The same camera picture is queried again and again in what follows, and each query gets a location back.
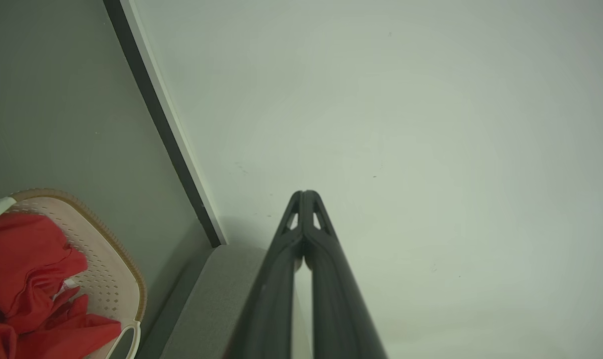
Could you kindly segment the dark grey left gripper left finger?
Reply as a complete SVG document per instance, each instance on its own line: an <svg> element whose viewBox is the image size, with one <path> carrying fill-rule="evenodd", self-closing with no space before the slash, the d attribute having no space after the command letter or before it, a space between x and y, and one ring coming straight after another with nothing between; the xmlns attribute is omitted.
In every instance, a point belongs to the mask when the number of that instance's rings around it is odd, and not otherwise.
<svg viewBox="0 0 603 359"><path fill-rule="evenodd" d="M256 275L226 359L291 359L295 273L304 261L305 191L294 192Z"/></svg>

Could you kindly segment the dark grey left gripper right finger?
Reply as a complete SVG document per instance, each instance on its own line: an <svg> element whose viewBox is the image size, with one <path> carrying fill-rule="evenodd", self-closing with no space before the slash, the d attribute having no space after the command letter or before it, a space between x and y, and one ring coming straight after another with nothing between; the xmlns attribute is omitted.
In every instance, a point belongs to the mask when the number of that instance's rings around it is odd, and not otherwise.
<svg viewBox="0 0 603 359"><path fill-rule="evenodd" d="M311 270L315 359L387 354L319 193L305 192L305 261Z"/></svg>

